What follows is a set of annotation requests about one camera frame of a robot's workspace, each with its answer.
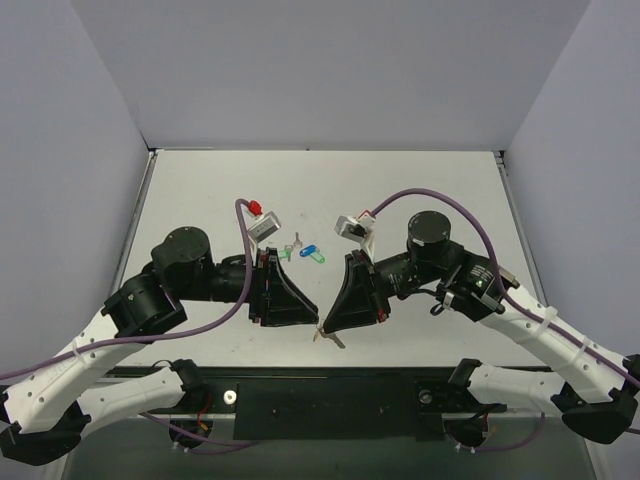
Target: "blue key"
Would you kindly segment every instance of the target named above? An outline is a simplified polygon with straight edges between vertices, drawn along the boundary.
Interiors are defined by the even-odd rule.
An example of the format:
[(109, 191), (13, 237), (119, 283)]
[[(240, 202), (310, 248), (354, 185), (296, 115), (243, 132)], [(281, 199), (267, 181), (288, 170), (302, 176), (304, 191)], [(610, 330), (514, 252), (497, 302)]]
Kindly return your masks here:
[(316, 247), (315, 245), (308, 245), (304, 247), (302, 250), (300, 250), (300, 256), (308, 257), (309, 255), (311, 255), (313, 252), (316, 252), (317, 250), (318, 250), (318, 247)]

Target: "black cylinder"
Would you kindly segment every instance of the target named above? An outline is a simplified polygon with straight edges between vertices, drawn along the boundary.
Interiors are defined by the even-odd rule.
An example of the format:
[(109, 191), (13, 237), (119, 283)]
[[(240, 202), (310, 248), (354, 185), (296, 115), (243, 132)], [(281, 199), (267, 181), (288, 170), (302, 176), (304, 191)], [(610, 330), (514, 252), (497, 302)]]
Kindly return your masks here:
[(407, 248), (418, 261), (433, 261), (449, 248), (451, 222), (440, 212), (416, 213), (409, 220)]

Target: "white tabletop surface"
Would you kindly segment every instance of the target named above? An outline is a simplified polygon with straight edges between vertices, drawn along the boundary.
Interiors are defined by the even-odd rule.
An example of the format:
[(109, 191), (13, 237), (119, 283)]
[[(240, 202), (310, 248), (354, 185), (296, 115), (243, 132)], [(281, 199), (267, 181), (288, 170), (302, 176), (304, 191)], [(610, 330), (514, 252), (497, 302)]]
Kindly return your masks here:
[[(215, 261), (242, 253), (233, 204), (255, 199), (273, 210), (282, 229), (264, 245), (282, 249), (301, 240), (326, 257), (318, 264), (300, 258), (284, 262), (287, 275), (319, 307), (323, 319), (344, 276), (344, 255), (357, 248), (334, 233), (341, 214), (373, 209), (392, 193), (410, 187), (438, 190), (466, 206), (489, 233), (500, 264), (533, 292), (525, 256), (507, 196), (491, 152), (322, 152), (160, 151), (142, 209), (125, 279), (140, 272), (150, 251), (173, 229), (196, 226), (211, 242)], [(408, 197), (389, 206), (376, 223), (376, 259), (402, 252), (407, 221), (416, 212), (438, 210), (452, 223), (452, 239), (485, 254), (475, 230), (453, 209), (427, 197)], [(189, 320), (175, 331), (209, 323), (229, 304), (184, 302)], [(429, 315), (433, 300), (418, 295), (391, 300), (383, 324), (346, 330), (312, 342), (315, 327), (261, 328), (248, 319), (248, 306), (208, 333), (156, 342), (121, 365), (150, 365), (159, 359), (191, 358), (200, 366), (419, 367), (455, 366), (477, 358), (502, 366), (540, 365), (497, 332), (462, 315)]]

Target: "white table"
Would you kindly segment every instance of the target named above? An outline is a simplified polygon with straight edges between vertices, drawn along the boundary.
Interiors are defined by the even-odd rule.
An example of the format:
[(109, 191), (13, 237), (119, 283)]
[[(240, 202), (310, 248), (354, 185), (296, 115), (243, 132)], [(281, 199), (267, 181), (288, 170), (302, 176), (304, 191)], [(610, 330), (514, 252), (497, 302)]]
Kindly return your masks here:
[[(533, 292), (525, 255), (494, 156), (491, 152), (322, 152), (160, 151), (141, 212), (124, 278), (140, 272), (151, 249), (173, 229), (197, 226), (208, 235), (214, 260), (242, 253), (233, 204), (256, 199), (273, 210), (283, 227), (262, 247), (282, 249), (300, 232), (317, 245), (325, 264), (294, 255), (287, 275), (324, 318), (344, 276), (344, 255), (357, 248), (333, 227), (340, 214), (372, 209), (409, 187), (443, 192), (465, 205), (482, 223), (502, 266)], [(452, 239), (485, 254), (475, 230), (450, 207), (426, 197), (409, 197), (378, 216), (376, 259), (402, 252), (407, 221), (416, 212), (439, 210), (452, 223)], [(184, 302), (189, 320), (176, 331), (204, 325), (229, 307)], [(433, 300), (418, 295), (391, 301), (385, 323), (339, 332), (340, 350), (330, 340), (312, 342), (311, 325), (261, 328), (245, 305), (229, 322), (206, 334), (156, 342), (121, 365), (150, 365), (159, 359), (191, 358), (200, 366), (417, 367), (455, 366), (478, 358), (502, 366), (540, 365), (535, 357), (498, 333), (456, 313), (429, 315)]]

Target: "gray floor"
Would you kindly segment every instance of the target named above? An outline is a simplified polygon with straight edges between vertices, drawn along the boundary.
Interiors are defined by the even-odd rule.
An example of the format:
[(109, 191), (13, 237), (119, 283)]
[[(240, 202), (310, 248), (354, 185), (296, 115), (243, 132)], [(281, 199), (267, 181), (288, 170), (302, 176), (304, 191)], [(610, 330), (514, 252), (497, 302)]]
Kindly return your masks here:
[[(533, 419), (494, 420), (493, 445), (516, 442)], [(228, 438), (230, 425), (215, 434)], [(456, 453), (453, 443), (412, 438), (375, 441), (271, 441), (228, 455), (195, 456), (172, 451), (165, 429), (127, 420), (88, 437), (70, 456), (65, 480), (160, 479), (465, 479), (537, 480), (595, 478), (584, 441), (557, 419), (527, 447), (502, 453)]]

